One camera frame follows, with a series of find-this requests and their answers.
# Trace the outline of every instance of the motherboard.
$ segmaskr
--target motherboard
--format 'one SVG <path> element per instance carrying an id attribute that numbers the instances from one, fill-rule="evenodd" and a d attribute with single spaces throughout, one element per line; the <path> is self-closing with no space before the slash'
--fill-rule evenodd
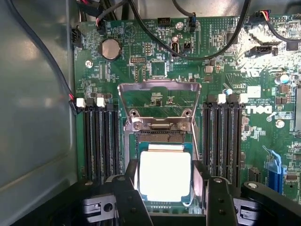
<path id="1" fill-rule="evenodd" d="M 280 15 L 271 16 L 270 22 L 279 34 L 299 39 L 300 19 Z M 144 23 L 173 50 L 205 57 L 229 42 L 238 20 L 200 17 L 195 27 L 187 18 Z M 104 183 L 111 175 L 123 174 L 145 144 L 193 143 L 188 152 L 202 160 L 212 176 L 227 178 L 237 187 L 260 182 L 301 204 L 298 43 L 277 39 L 265 22 L 250 16 L 225 53 L 193 61 L 153 42 L 134 20 L 107 21 L 104 26 L 101 34 L 95 22 L 79 23 L 75 29 L 76 97 L 83 99 L 79 106 L 85 109 L 77 116 L 79 178 Z M 136 116 L 150 121 L 193 116 L 195 131 L 178 123 L 166 133 L 163 124 L 148 122 L 134 123 L 134 132 L 128 133 L 127 121 Z M 150 212 L 201 212 L 193 195 L 187 202 L 145 204 Z"/>

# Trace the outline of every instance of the green circuit board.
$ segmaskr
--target green circuit board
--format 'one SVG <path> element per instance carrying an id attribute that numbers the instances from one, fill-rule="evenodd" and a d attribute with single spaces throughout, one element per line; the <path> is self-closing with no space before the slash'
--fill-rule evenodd
<path id="1" fill-rule="evenodd" d="M 204 57 L 220 50 L 229 41 L 238 23 L 238 17 L 197 18 L 195 32 L 190 33 L 187 18 L 173 18 L 170 25 L 160 27 L 157 19 L 144 20 L 147 27 L 163 42 L 170 45 L 177 37 L 179 52 L 191 57 Z M 288 38 L 301 38 L 301 23 L 296 15 L 272 16 L 275 29 Z M 182 23 L 181 30 L 176 28 Z M 281 156 L 287 166 L 283 178 L 283 195 L 301 203 L 300 163 L 301 139 L 299 137 L 296 109 L 297 93 L 301 78 L 300 46 L 287 44 L 275 38 L 264 23 L 252 22 L 247 17 L 234 44 L 222 55 L 205 61 L 191 61 L 173 57 L 153 42 L 136 21 L 108 21 L 106 35 L 101 36 L 95 23 L 78 24 L 82 47 L 75 47 L 76 97 L 95 98 L 105 95 L 108 103 L 118 108 L 119 172 L 124 172 L 123 125 L 125 112 L 118 96 L 120 83 L 138 83 L 147 79 L 174 79 L 181 82 L 199 82 L 202 86 L 197 106 L 199 156 L 203 157 L 202 108 L 207 95 L 218 96 L 232 90 L 239 96 L 248 94 L 248 103 L 242 111 L 240 182 L 259 173 L 259 182 L 268 183 L 266 162 L 271 155 L 268 149 Z M 99 53 L 99 46 L 106 39 L 115 39 L 121 47 L 120 56 L 106 61 Z M 271 51 L 254 53 L 256 46 L 270 46 Z M 286 84 L 276 84 L 275 79 L 288 75 Z M 129 94 L 127 105 L 139 109 L 142 116 L 179 116 L 183 109 L 192 108 L 194 95 L 190 92 L 152 90 L 143 95 Z M 85 177 L 85 128 L 83 113 L 77 116 L 79 177 Z M 136 137 L 130 137 L 130 149 L 135 150 Z M 165 204 L 150 206 L 163 208 Z"/>

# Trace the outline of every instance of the dell logo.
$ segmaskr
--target dell logo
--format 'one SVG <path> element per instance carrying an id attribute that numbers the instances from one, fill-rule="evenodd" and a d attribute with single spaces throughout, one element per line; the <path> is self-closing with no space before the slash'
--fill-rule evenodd
<path id="1" fill-rule="evenodd" d="M 266 113 L 266 114 L 272 114 L 272 106 L 254 106 L 254 105 L 248 105 L 246 106 L 246 110 L 248 114 L 262 114 L 262 113 Z"/>

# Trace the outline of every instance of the ram slot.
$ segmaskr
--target ram slot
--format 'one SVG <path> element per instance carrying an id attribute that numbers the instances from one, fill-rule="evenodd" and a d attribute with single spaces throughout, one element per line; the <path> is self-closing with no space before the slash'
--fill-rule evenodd
<path id="1" fill-rule="evenodd" d="M 228 152 L 227 152 L 227 145 L 228 145 L 228 105 L 223 104 L 221 109 L 221 139 L 220 139 L 220 147 L 221 147 L 221 158 L 220 158 L 220 166 L 221 172 L 220 176 L 226 178 L 227 177 L 227 164 L 228 164 Z"/>
<path id="2" fill-rule="evenodd" d="M 210 104 L 203 104 L 203 162 L 209 171 L 210 162 L 210 117 L 211 117 Z"/>
<path id="3" fill-rule="evenodd" d="M 101 113 L 95 112 L 95 179 L 100 182 L 103 181 L 102 176 L 102 130 L 101 130 Z"/>
<path id="4" fill-rule="evenodd" d="M 230 101 L 228 107 L 227 166 L 226 178 L 236 187 L 240 186 L 240 139 L 241 109 L 236 101 Z"/>
<path id="5" fill-rule="evenodd" d="M 235 183 L 236 187 L 240 187 L 240 159 L 241 159 L 241 124 L 242 124 L 242 106 L 237 105 L 237 127 L 236 127 L 236 166 L 235 166 Z"/>
<path id="6" fill-rule="evenodd" d="M 219 123 L 220 123 L 220 111 L 217 104 L 213 104 L 212 110 L 212 120 L 211 120 L 211 127 L 212 127 L 212 134 L 211 134 L 211 162 L 210 168 L 212 169 L 211 176 L 218 176 L 218 167 L 219 167 Z"/>
<path id="7" fill-rule="evenodd" d="M 120 157 L 119 157 L 119 113 L 118 111 L 112 112 L 112 124 L 113 124 L 113 130 L 112 130 L 112 137 L 113 137 L 113 167 L 114 167 L 114 174 L 120 174 Z"/>
<path id="8" fill-rule="evenodd" d="M 88 180 L 94 179 L 94 116 L 93 112 L 84 113 L 85 173 Z"/>
<path id="9" fill-rule="evenodd" d="M 103 177 L 104 181 L 110 176 L 110 122 L 109 112 L 101 112 L 102 120 L 102 151 L 103 151 Z"/>

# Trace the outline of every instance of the red wire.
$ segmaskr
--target red wire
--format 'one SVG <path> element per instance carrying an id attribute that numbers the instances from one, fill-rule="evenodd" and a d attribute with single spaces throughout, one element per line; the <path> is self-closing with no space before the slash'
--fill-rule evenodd
<path id="1" fill-rule="evenodd" d="M 86 5 L 89 4 L 89 2 L 87 0 L 81 0 L 83 3 L 85 3 Z"/>
<path id="2" fill-rule="evenodd" d="M 265 13 L 265 16 L 267 17 L 267 19 L 269 20 L 269 14 L 268 14 L 268 12 L 264 11 L 264 13 Z"/>
<path id="3" fill-rule="evenodd" d="M 69 97 L 71 100 L 74 100 L 74 96 L 72 94 L 69 94 Z"/>

